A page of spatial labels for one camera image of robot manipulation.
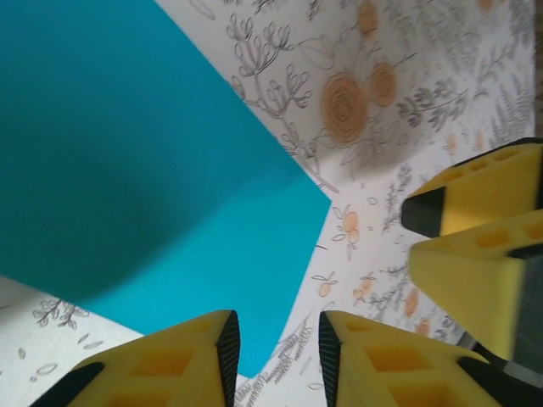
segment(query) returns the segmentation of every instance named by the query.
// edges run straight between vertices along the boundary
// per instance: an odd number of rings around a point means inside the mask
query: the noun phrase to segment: teal paper
[[[3,0],[0,44],[2,273],[144,334],[236,309],[256,375],[325,196],[150,0]]]

